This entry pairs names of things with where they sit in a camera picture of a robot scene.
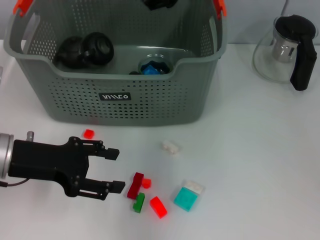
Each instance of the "orange basket clip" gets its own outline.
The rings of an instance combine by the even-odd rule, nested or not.
[[[23,17],[29,10],[33,0],[18,0],[13,8],[13,14],[16,14],[18,9],[21,9],[20,17]]]
[[[218,19],[221,19],[221,11],[223,16],[227,16],[227,8],[224,0],[213,0]]]

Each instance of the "white block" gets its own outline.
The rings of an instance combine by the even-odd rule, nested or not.
[[[186,189],[191,190],[192,192],[196,193],[196,194],[201,194],[201,192],[203,191],[204,187],[201,186],[198,183],[195,183],[194,181],[187,181],[184,185],[184,187]]]
[[[179,147],[168,140],[162,142],[162,148],[171,154],[177,154],[179,152]]]

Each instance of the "black teapot handle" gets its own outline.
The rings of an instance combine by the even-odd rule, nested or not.
[[[317,52],[313,39],[309,35],[302,35],[297,47],[295,66],[290,79],[295,90],[304,91],[308,88],[316,60]]]

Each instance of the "white tabletop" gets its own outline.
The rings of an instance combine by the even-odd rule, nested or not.
[[[308,90],[260,79],[253,45],[229,45],[201,119],[165,127],[78,125],[51,119],[17,62],[0,48],[0,132],[60,145],[86,129],[120,149],[117,161],[90,159],[88,178],[126,181],[105,201],[65,196],[49,181],[0,188],[2,240],[318,240],[320,236],[320,61]],[[163,140],[182,150],[171,156]],[[141,214],[126,198],[135,172],[152,178],[141,189]],[[8,177],[9,182],[20,179]],[[205,187],[190,212],[173,203],[183,181]],[[158,219],[149,200],[168,215]]]

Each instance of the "plastic toy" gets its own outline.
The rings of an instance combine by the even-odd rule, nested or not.
[[[200,184],[195,183],[194,181],[187,181],[184,185],[186,189],[191,190],[192,192],[195,192],[196,194],[200,195],[203,191],[204,187]]]
[[[162,142],[162,148],[171,154],[177,154],[179,152],[179,148],[168,140]]]
[[[145,201],[145,194],[140,192],[136,197],[136,203],[133,204],[133,209],[136,213],[141,213],[142,205]]]
[[[139,172],[135,173],[133,177],[133,183],[126,195],[128,198],[134,199],[134,200],[137,198],[143,179],[144,179],[144,175],[142,173],[139,173]]]
[[[83,137],[84,137],[85,139],[91,140],[91,139],[94,138],[94,136],[95,136],[95,132],[94,132],[93,130],[90,130],[90,129],[86,129],[86,130],[84,131],[84,133],[83,133]]]
[[[150,206],[152,207],[152,209],[155,211],[155,213],[158,215],[160,219],[163,218],[168,213],[165,206],[157,196],[150,200]]]
[[[144,75],[160,75],[161,73],[157,71],[153,66],[148,66],[142,72]]]
[[[193,191],[183,187],[181,188],[180,192],[174,199],[174,204],[186,210],[187,212],[190,211],[193,204],[196,202],[198,195],[195,194]]]
[[[143,187],[144,189],[150,188],[150,187],[151,187],[151,184],[152,184],[151,179],[144,178],[144,179],[142,180],[142,187]]]

